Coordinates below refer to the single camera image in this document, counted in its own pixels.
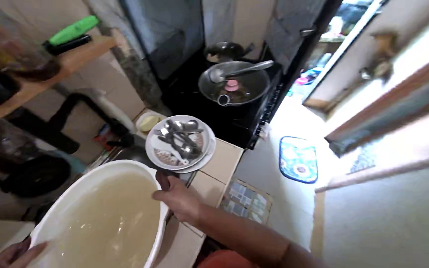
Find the stainless steel sink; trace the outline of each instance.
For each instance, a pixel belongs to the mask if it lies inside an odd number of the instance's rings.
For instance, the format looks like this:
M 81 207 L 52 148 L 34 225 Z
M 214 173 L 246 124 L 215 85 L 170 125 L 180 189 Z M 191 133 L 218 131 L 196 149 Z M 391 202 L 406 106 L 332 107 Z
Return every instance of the stainless steel sink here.
M 185 184 L 187 187 L 190 185 L 191 181 L 193 180 L 196 174 L 196 171 L 179 174 L 179 173 L 175 173 L 173 171 L 166 170 L 156 166 L 155 164 L 152 163 L 152 161 L 150 161 L 150 159 L 147 156 L 147 153 L 145 152 L 145 139 L 136 135 L 134 137 L 135 137 L 134 146 L 130 148 L 117 147 L 109 154 L 109 156 L 101 164 L 111 162 L 111 161 L 116 161 L 116 160 L 122 160 L 122 159 L 139 161 L 147 165 L 149 168 L 154 168 L 156 170 L 160 170 L 167 174 L 171 174 L 176 176 L 177 178 L 180 178 L 181 180 L 185 181 Z

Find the tiled counter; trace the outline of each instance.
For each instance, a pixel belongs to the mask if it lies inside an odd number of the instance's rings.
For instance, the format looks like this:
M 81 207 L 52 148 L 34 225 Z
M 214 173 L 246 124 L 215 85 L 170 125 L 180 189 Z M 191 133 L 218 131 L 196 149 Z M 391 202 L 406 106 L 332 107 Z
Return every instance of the tiled counter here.
M 198 170 L 189 189 L 200 200 L 211 206 L 218 206 L 227 185 L 241 158 L 243 149 L 216 139 L 216 150 L 210 162 Z M 205 240 L 205 234 L 187 223 L 180 223 L 175 217 L 169 220 L 163 237 L 162 247 L 154 267 L 190 268 Z

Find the faucet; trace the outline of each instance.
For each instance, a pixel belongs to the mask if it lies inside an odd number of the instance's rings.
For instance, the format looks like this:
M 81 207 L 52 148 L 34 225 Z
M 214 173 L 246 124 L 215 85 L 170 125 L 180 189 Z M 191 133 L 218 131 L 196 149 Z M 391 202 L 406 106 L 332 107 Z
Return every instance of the faucet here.
M 131 147 L 134 145 L 134 136 L 130 131 L 121 124 L 117 119 L 110 118 L 89 96 L 81 93 L 72 93 L 67 96 L 63 105 L 59 110 L 49 119 L 49 125 L 54 127 L 58 131 L 62 131 L 64 125 L 67 122 L 68 116 L 71 114 L 75 105 L 78 102 L 85 102 L 89 108 L 91 108 L 102 120 L 104 120 L 109 126 L 111 131 L 120 138 L 119 141 L 109 141 L 107 145 L 110 146 L 121 146 L 121 147 Z

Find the doorway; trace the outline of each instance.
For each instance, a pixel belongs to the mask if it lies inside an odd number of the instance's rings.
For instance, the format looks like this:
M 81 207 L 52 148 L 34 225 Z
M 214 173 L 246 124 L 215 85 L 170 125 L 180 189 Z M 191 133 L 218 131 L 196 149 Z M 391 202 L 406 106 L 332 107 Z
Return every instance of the doorway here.
M 384 0 L 343 0 L 287 97 L 305 101 L 384 3 Z

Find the gas stove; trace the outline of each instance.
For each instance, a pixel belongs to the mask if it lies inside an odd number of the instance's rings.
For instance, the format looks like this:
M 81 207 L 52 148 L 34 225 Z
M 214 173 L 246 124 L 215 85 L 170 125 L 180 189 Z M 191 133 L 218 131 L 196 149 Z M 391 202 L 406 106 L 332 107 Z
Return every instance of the gas stove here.
M 267 93 L 240 106 L 220 106 L 200 93 L 198 78 L 213 65 L 202 53 L 195 54 L 169 80 L 160 82 L 162 100 L 173 114 L 197 117 L 212 128 L 216 137 L 241 148 L 253 149 L 260 127 L 270 118 L 281 91 L 278 86 L 281 65 L 274 64 L 266 69 L 271 80 Z

